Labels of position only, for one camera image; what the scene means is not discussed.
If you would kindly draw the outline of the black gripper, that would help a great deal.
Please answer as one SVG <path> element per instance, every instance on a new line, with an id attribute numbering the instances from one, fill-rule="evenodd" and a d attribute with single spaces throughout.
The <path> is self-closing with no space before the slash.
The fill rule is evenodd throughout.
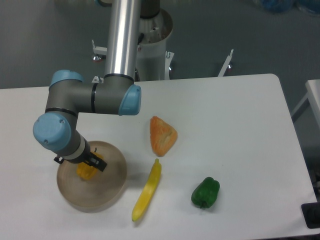
<path id="1" fill-rule="evenodd" d="M 108 165 L 102 158 L 92 156 L 90 146 L 85 146 L 83 149 L 78 148 L 73 154 L 68 156 L 57 155 L 53 160 L 58 164 L 62 164 L 64 161 L 69 161 L 72 164 L 85 163 L 100 172 L 103 172 Z"/>

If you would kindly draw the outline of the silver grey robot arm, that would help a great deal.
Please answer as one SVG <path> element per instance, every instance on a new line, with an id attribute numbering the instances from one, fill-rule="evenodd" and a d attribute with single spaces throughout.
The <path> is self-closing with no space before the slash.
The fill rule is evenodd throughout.
<path id="1" fill-rule="evenodd" d="M 156 16 L 158 0 L 115 0 L 107 41 L 103 82 L 84 83 L 74 71 L 54 73 L 45 112 L 33 125 L 35 139 L 55 153 L 59 164 L 85 163 L 99 171 L 107 164 L 91 152 L 86 139 L 76 129 L 79 113 L 135 116 L 141 107 L 142 90 L 135 84 L 140 19 Z"/>

